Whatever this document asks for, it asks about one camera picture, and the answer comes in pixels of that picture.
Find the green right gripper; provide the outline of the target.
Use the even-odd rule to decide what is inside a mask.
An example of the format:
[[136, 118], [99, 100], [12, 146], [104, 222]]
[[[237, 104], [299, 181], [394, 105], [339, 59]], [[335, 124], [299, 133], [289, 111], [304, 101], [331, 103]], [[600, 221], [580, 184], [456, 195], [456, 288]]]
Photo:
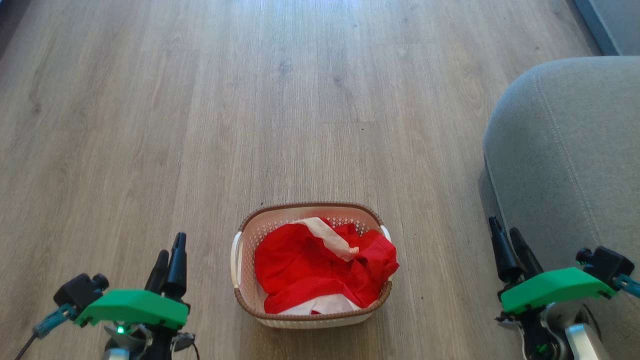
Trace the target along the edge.
[[[510, 243], [495, 216], [487, 222], [498, 278], [509, 284], [498, 294], [502, 312], [496, 321], [517, 329], [522, 339], [522, 358], [609, 360], [583, 299], [608, 299], [615, 291], [578, 268], [544, 272], [518, 228], [510, 229]], [[525, 280], [517, 283], [522, 274]]]

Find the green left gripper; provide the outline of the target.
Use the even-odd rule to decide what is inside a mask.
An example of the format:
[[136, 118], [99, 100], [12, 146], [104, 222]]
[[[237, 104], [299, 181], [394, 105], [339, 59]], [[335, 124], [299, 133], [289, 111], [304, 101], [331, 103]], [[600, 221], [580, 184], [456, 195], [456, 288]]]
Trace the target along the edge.
[[144, 290], [108, 291], [80, 312], [74, 324], [105, 323], [109, 339], [104, 360], [171, 360], [175, 353], [197, 348], [195, 334], [183, 332], [191, 309], [182, 301], [186, 287], [186, 234], [179, 232], [171, 254], [158, 253]]

